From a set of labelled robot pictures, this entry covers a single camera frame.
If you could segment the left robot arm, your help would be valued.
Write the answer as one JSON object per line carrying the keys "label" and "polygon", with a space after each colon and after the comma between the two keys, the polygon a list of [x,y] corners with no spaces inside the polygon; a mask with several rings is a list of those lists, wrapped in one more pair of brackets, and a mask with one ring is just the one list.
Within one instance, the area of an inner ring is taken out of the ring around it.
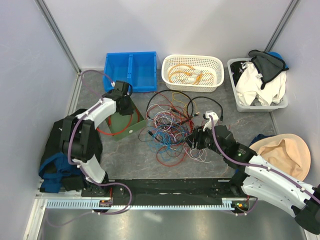
{"label": "left robot arm", "polygon": [[66,154],[68,163],[79,169],[84,179],[93,184],[92,191],[99,197],[106,196],[112,184],[96,155],[97,128],[115,113],[121,116],[132,115],[132,93],[131,84],[116,81],[113,89],[102,95],[92,107],[78,115],[68,115],[62,123],[60,149]]}

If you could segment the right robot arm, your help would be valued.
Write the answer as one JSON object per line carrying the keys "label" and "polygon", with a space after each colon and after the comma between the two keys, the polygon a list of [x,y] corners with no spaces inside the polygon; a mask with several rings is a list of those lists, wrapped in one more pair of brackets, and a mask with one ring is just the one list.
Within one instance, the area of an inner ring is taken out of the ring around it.
{"label": "right robot arm", "polygon": [[320,233],[320,188],[300,181],[267,162],[249,147],[237,142],[224,125],[196,127],[185,142],[192,149],[208,149],[221,155],[237,173],[229,184],[235,197],[243,194],[274,205],[306,231]]}

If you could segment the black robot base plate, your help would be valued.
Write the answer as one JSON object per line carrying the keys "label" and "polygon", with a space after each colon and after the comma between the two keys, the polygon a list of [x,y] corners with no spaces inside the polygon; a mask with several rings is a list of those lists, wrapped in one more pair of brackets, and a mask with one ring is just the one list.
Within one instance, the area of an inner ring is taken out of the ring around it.
{"label": "black robot base plate", "polygon": [[246,199],[228,178],[115,179],[132,192],[132,206],[220,205],[223,198]]}

